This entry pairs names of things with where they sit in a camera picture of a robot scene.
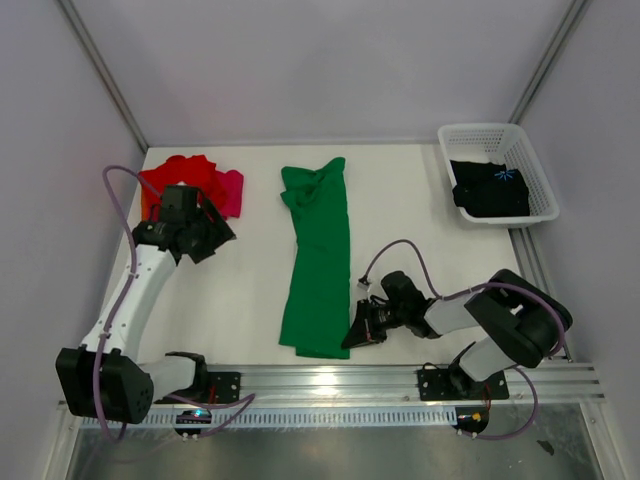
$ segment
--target black bracket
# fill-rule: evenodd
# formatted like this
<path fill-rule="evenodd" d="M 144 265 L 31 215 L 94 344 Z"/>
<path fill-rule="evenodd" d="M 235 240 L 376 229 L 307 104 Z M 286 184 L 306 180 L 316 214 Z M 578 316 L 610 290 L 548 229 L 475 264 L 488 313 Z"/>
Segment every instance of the black bracket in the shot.
<path fill-rule="evenodd" d="M 423 402 L 452 401 L 452 400 L 485 400 L 488 395 L 491 400 L 506 400 L 509 398 L 509 389 L 504 372 L 497 372 L 485 380 L 486 389 L 471 393 L 463 398 L 454 388 L 450 371 L 447 368 L 425 366 L 418 370 L 418 391 Z"/>
<path fill-rule="evenodd" d="M 240 372 L 207 372 L 207 387 L 195 395 L 189 395 L 189 400 L 196 403 L 218 403 L 226 405 L 240 399 L 242 374 Z M 173 404 L 175 400 L 163 398 L 157 403 Z"/>
<path fill-rule="evenodd" d="M 240 399 L 240 372 L 209 372 L 209 397 L 214 403 L 233 403 Z"/>

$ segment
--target white table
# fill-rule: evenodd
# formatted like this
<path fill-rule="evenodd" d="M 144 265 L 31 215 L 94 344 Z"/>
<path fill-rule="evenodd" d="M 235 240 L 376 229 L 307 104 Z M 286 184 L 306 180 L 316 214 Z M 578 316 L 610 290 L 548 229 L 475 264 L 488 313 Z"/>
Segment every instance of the white table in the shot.
<path fill-rule="evenodd" d="M 347 159 L 352 318 L 355 302 L 363 293 L 356 286 L 357 279 L 373 255 L 397 238 L 418 244 L 441 293 L 486 281 L 501 268 L 518 271 L 506 230 L 478 228 L 459 215 L 437 146 L 152 148 L 143 169 L 157 167 L 176 154 L 205 154 L 222 171 L 242 172 L 242 216 L 229 220 L 237 240 L 223 245 L 214 257 L 197 266 L 188 257 L 182 259 L 151 313 L 140 346 L 140 363 L 172 350 L 201 353 L 210 364 L 228 365 L 448 363 L 484 335 L 475 328 L 438 340 L 421 340 L 399 328 L 381 345 L 352 350 L 350 360 L 296 357 L 293 348 L 279 345 L 296 255 L 289 210 L 279 196 L 283 190 L 280 169 L 286 165 L 317 169 L 334 157 Z M 140 188 L 129 224 L 135 226 L 139 221 Z M 109 293 L 127 256 L 123 238 Z M 371 278 L 379 280 L 393 270 L 403 270 L 429 296 L 408 246 L 388 251 Z"/>

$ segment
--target green cloth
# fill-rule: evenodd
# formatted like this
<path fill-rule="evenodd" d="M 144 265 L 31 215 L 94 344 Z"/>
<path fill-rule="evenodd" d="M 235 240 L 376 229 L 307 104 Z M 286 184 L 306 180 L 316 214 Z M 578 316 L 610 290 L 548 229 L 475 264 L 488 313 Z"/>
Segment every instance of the green cloth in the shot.
<path fill-rule="evenodd" d="M 344 158 L 320 170 L 284 167 L 281 197 L 291 210 L 298 244 L 280 345 L 296 355 L 349 358 L 350 242 Z"/>

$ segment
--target metal frame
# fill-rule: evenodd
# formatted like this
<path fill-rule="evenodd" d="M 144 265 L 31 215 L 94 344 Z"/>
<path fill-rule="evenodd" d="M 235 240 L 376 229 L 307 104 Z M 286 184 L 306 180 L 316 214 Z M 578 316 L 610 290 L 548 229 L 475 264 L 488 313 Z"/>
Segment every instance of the metal frame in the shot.
<path fill-rule="evenodd" d="M 211 370 L 242 373 L 242 393 L 255 393 L 255 406 L 465 406 L 482 402 L 422 402 L 416 370 L 421 365 L 372 366 L 225 366 Z M 604 392 L 591 364 L 548 360 L 525 370 L 541 403 L 601 402 Z M 515 371 L 505 372 L 509 400 L 495 404 L 533 402 L 529 386 Z"/>
<path fill-rule="evenodd" d="M 73 449 L 82 419 L 71 415 L 66 404 L 60 402 L 56 411 L 56 422 L 58 424 L 58 435 L 52 442 L 42 476 L 43 480 L 67 478 L 67 471 L 71 465 Z"/>
<path fill-rule="evenodd" d="M 138 144 L 138 147 L 140 148 L 142 153 L 147 153 L 147 150 L 149 150 L 149 143 L 144 138 L 144 134 L 142 133 L 138 122 L 134 118 L 129 105 L 127 104 L 127 101 L 125 100 L 122 92 L 120 91 L 120 88 L 118 87 L 118 84 L 113 79 L 113 76 L 111 75 L 107 64 L 102 58 L 102 55 L 98 50 L 95 42 L 93 41 L 93 38 L 91 38 L 91 34 L 82 21 L 82 18 L 80 17 L 78 10 L 73 4 L 73 1 L 55 0 L 55 2 L 60 8 L 62 16 L 67 20 L 69 28 L 78 40 L 80 47 L 87 55 L 91 66 L 98 75 L 98 78 L 106 89 L 107 94 L 113 101 L 113 104 L 122 117 L 124 124 L 127 126 L 129 131 L 131 132 L 131 135 Z"/>
<path fill-rule="evenodd" d="M 637 478 L 625 465 L 615 439 L 618 432 L 612 431 L 612 419 L 607 418 L 606 404 L 581 404 L 585 425 L 593 444 L 600 469 L 605 479 Z"/>
<path fill-rule="evenodd" d="M 560 25 L 553 34 L 553 37 L 551 37 L 551 41 L 540 59 L 540 62 L 538 62 L 538 65 L 529 80 L 527 88 L 522 93 L 511 117 L 509 117 L 509 123 L 520 124 L 522 122 L 522 119 L 540 92 L 544 82 L 556 66 L 556 63 L 562 55 L 564 48 L 567 46 L 571 35 L 576 28 L 578 28 L 578 25 L 591 5 L 591 2 L 592 0 L 573 0 L 571 2 L 571 5 L 569 5 L 564 17 L 562 17 Z"/>

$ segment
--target glass panel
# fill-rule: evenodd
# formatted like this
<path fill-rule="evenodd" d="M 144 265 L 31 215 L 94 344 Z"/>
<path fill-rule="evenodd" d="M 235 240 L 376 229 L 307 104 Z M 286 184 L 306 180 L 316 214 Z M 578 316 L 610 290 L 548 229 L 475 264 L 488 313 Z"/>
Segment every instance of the glass panel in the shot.
<path fill-rule="evenodd" d="M 530 412 L 530 406 L 495 405 L 485 433 L 517 429 Z M 577 404 L 542 405 L 525 434 L 500 442 L 458 437 L 450 427 L 228 430 L 198 442 L 171 441 L 176 438 L 168 430 L 131 430 L 112 446 L 99 430 L 82 430 L 67 479 L 603 478 Z M 82 473 L 96 446 L 100 453 Z M 143 459 L 113 463 L 135 457 Z"/>

